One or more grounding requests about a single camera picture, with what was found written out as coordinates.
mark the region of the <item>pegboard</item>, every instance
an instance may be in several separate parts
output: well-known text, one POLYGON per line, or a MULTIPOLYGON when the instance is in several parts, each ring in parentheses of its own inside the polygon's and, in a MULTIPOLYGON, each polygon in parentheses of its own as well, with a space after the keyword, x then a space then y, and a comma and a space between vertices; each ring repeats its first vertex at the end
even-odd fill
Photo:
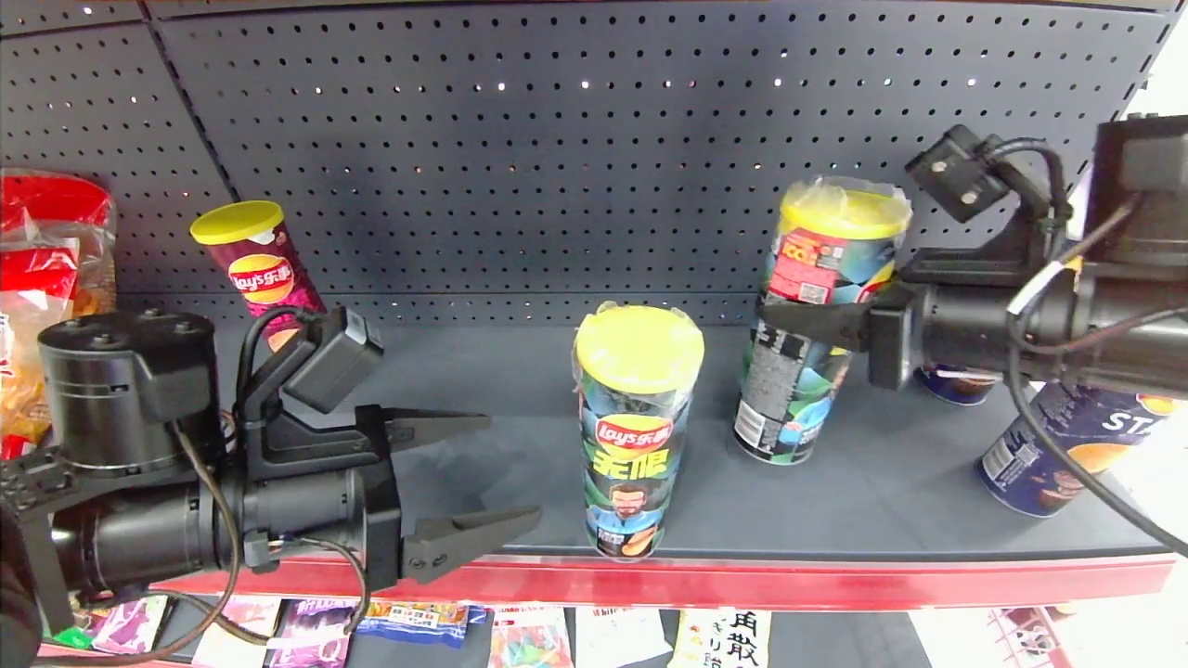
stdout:
MULTIPOLYGON (((1075 181, 1168 25, 803 1, 422 5, 160 30, 232 182, 284 204, 324 291, 753 292, 789 183, 908 185, 903 164, 955 122, 1045 137, 1075 181)), ((909 195, 905 253, 977 246, 1011 206, 962 226, 909 195)), ((183 238, 154 247, 192 253, 183 238)))
POLYGON ((187 226, 232 197, 146 25, 5 38, 0 140, 112 191, 120 291, 228 289, 187 226))
POLYGON ((137 2, 95 0, 4 0, 0 2, 0 36, 139 21, 137 2))
MULTIPOLYGON (((701 324, 747 324, 754 317, 754 295, 740 292, 619 294, 486 294, 486 295, 324 295, 327 305, 341 304, 364 317, 387 324, 571 324, 599 304, 644 304, 678 308, 701 324)), ((238 295, 134 294, 120 298, 126 309, 159 308, 200 313, 220 321, 247 321, 238 295)))

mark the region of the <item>lay's logo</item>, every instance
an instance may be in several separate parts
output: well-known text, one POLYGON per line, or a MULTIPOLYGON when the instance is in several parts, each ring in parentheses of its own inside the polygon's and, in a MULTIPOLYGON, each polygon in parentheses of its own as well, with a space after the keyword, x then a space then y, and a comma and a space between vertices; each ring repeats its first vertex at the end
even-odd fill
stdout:
POLYGON ((293 289, 293 267, 279 256, 244 256, 230 263, 227 276, 245 300, 257 304, 274 304, 293 289))
POLYGON ((615 459, 631 460, 653 452, 672 435, 672 421, 653 415, 608 415, 598 421, 594 437, 615 459))

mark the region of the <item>robotic arm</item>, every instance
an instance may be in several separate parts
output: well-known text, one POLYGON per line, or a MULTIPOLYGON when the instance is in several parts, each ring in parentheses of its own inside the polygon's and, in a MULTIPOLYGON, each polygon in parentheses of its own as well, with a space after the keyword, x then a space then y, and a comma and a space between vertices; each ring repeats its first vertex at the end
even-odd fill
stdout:
MULTIPOLYGON (((317 546, 356 567, 365 610, 372 590, 404 578, 428 582, 536 525, 541 510, 527 508, 424 519, 402 537, 391 454, 491 421, 365 405, 353 426, 309 427, 284 410, 280 390, 329 412, 384 351, 347 309, 295 315, 303 328, 254 373, 264 319, 245 340, 233 440, 221 426, 206 319, 148 309, 40 334, 55 441, 0 465, 0 666, 34 661, 43 620, 55 634, 74 625, 70 593, 84 605, 128 600, 153 582, 227 569, 226 599, 241 566, 272 571, 317 546), (361 549, 366 567, 346 546, 361 549)), ((131 664, 176 649, 52 663, 131 664)))

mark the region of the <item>product packaging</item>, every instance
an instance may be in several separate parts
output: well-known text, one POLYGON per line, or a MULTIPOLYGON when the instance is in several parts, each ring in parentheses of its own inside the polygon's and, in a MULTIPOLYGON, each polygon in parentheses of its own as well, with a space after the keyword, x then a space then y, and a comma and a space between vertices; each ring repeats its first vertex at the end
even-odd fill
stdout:
POLYGON ((342 668, 350 636, 343 634, 358 601, 308 598, 289 601, 280 630, 268 642, 268 668, 342 668))
POLYGON ((668 654, 655 607, 575 607, 577 668, 620 668, 668 654))
MULTIPOLYGON (((227 601, 223 615, 248 631, 272 636, 282 603, 283 600, 276 597, 233 595, 227 601)), ((195 668, 261 666, 267 653, 266 648, 246 643, 213 625, 198 638, 198 647, 194 650, 190 666, 195 668)))
POLYGON ((565 609, 543 605, 495 609, 487 668, 574 668, 565 609))
MULTIPOLYGON (((893 185, 817 177, 789 188, 760 304, 864 302, 891 279, 911 204, 893 185)), ((734 436, 770 464, 808 459, 851 353, 756 319, 734 436)))
POLYGON ((0 170, 0 431, 5 456, 49 429, 42 329, 115 307, 115 209, 74 176, 0 170))
POLYGON ((355 634, 459 649, 469 624, 487 619, 482 606, 451 603, 372 603, 355 634))
MULTIPOLYGON (((1057 446, 1098 475, 1142 443, 1180 404, 1154 395, 1048 383, 1031 401, 1031 410, 1057 446)), ((994 441, 975 470, 994 498, 1032 517, 1055 515, 1083 487, 1038 445, 1022 417, 994 441)))
POLYGON ((143 654, 153 648, 169 599, 148 597, 113 607, 95 634, 91 647, 110 654, 143 654))
POLYGON ((937 364, 916 370, 916 380, 934 397, 955 405, 978 405, 986 401, 1001 374, 980 368, 937 364))
POLYGON ((703 355, 676 309, 606 302, 577 329, 586 528, 601 554, 636 560, 659 544, 703 355))
MULTIPOLYGON (((227 272, 253 316, 279 305, 326 311, 297 257, 280 204, 254 200, 220 207, 195 220, 190 235, 227 272)), ((292 316, 280 316, 264 335, 278 351, 299 328, 292 316)))
POLYGON ((767 668, 771 612, 682 610, 668 668, 767 668))

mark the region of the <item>red shelf edge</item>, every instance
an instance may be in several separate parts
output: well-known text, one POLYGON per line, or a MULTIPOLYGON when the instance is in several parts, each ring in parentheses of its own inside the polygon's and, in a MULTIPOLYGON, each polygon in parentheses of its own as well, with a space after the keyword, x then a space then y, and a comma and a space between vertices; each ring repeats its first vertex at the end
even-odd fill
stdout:
MULTIPOLYGON (((491 556, 428 585, 412 580, 375 600, 542 601, 564 605, 892 611, 1022 607, 1156 593, 1171 554, 1013 562, 822 562, 665 560, 613 563, 586 557, 491 556)), ((219 594, 226 573, 163 586, 219 594)), ((358 597, 350 566, 331 555, 287 560, 273 573, 240 575, 244 594, 358 597)))

